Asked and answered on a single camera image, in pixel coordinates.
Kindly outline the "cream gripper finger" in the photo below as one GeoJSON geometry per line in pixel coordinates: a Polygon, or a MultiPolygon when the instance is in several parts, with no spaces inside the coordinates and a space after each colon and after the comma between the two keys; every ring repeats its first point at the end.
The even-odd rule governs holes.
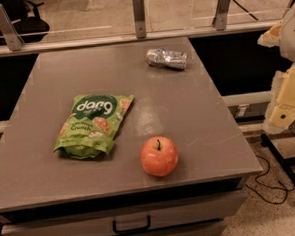
{"type": "Polygon", "coordinates": [[[295,121],[295,63],[285,72],[275,73],[271,98],[264,114],[263,130],[280,134],[295,121]]]}
{"type": "Polygon", "coordinates": [[[263,47],[279,46],[281,26],[281,21],[275,23],[273,26],[270,27],[269,30],[267,30],[259,37],[257,43],[263,47]]]}

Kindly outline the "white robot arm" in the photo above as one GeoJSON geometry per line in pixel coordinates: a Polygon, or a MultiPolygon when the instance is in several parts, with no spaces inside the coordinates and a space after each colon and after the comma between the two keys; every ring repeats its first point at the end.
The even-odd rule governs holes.
{"type": "Polygon", "coordinates": [[[295,8],[260,36],[263,47],[278,46],[282,58],[292,62],[285,72],[276,71],[272,79],[271,101],[265,112],[263,130],[279,134],[295,121],[295,8]]]}

